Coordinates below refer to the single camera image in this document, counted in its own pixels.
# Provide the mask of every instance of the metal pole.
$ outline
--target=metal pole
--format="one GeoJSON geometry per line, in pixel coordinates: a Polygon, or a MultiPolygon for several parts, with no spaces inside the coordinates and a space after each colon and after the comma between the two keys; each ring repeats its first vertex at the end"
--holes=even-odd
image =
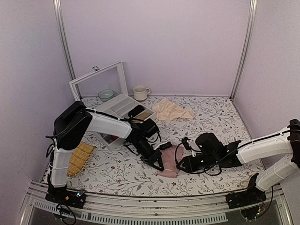
{"type": "MultiPolygon", "coordinates": [[[[58,25],[58,30],[60,33],[60,40],[62,44],[62,48],[65,54],[65,59],[67,62],[67,68],[69,71],[69,75],[71,80],[75,79],[75,73],[74,73],[74,68],[71,60],[71,55],[68,47],[68,42],[67,42],[67,36],[66,36],[66,31],[65,31],[65,26],[64,26],[64,21],[62,17],[62,10],[61,10],[61,2],[60,0],[53,0],[54,2],[54,11],[55,11],[55,16],[56,16],[56,21],[58,25]]],[[[78,89],[78,86],[76,86],[76,89],[78,91],[79,97],[81,98],[80,91],[78,89]]]]}
{"type": "Polygon", "coordinates": [[[252,31],[254,27],[254,21],[255,21],[255,13],[256,13],[256,5],[257,5],[257,0],[251,0],[250,2],[250,9],[249,9],[249,16],[248,16],[248,23],[247,23],[247,31],[246,31],[246,36],[244,40],[244,45],[243,45],[243,50],[242,54],[240,57],[240,63],[238,66],[238,71],[234,80],[234,85],[230,94],[231,100],[234,102],[234,99],[236,97],[236,94],[238,92],[240,80],[244,71],[244,66],[247,58],[247,53],[250,45],[250,40],[252,36],[252,31]]]}

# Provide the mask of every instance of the crumpled cloth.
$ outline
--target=crumpled cloth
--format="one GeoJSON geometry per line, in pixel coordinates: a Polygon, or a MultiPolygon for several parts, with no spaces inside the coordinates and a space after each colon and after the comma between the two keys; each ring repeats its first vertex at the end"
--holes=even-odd
{"type": "MultiPolygon", "coordinates": [[[[175,163],[175,150],[176,145],[172,146],[166,150],[161,151],[161,158],[163,160],[164,171],[158,171],[157,174],[163,177],[176,178],[179,169],[176,168],[175,163]]],[[[182,160],[183,147],[179,146],[177,149],[177,160],[180,162],[182,160]]]]}
{"type": "Polygon", "coordinates": [[[158,120],[192,119],[194,117],[192,109],[183,109],[167,98],[163,98],[160,102],[154,104],[152,110],[156,112],[158,120]]]}

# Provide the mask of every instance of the white wall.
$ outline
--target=white wall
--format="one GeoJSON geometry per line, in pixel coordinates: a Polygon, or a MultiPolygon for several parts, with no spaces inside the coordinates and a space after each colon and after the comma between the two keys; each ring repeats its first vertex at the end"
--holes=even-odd
{"type": "MultiPolygon", "coordinates": [[[[300,120],[300,1],[260,0],[235,100],[253,138],[300,120]]],[[[264,160],[270,166],[278,157],[264,160]]],[[[300,224],[300,173],[282,182],[294,224],[300,224]]]]}
{"type": "Polygon", "coordinates": [[[64,0],[76,76],[126,61],[129,93],[229,96],[249,0],[64,0]]]}
{"type": "Polygon", "coordinates": [[[73,102],[52,0],[0,3],[0,224],[39,181],[54,119],[73,102]]]}

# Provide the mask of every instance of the white mug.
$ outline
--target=white mug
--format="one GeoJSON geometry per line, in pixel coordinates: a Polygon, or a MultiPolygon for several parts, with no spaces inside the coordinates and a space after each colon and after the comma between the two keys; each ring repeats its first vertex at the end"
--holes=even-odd
{"type": "Polygon", "coordinates": [[[151,93],[150,88],[143,86],[143,85],[138,85],[133,88],[133,93],[134,93],[134,99],[136,101],[144,101],[146,100],[148,94],[151,93]]]}

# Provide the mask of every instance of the floral pattern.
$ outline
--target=floral pattern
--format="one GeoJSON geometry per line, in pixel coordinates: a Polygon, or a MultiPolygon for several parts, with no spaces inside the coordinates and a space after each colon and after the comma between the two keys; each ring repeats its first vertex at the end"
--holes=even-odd
{"type": "MultiPolygon", "coordinates": [[[[143,104],[152,106],[163,97],[149,97],[143,104]]],[[[231,101],[227,97],[167,97],[181,107],[194,111],[193,119],[156,121],[163,142],[180,143],[187,136],[196,139],[201,133],[213,132],[222,143],[247,140],[249,136],[231,101]]],[[[88,107],[99,104],[97,98],[86,98],[88,107]]],[[[108,150],[91,132],[83,142],[96,146],[89,162],[75,177],[68,178],[69,188],[89,192],[134,196],[205,195],[235,191],[247,187],[251,175],[263,170],[260,160],[241,167],[223,169],[218,176],[179,172],[177,178],[165,178],[144,164],[125,147],[108,150]]],[[[208,173],[218,173],[212,168],[208,173]]]]}

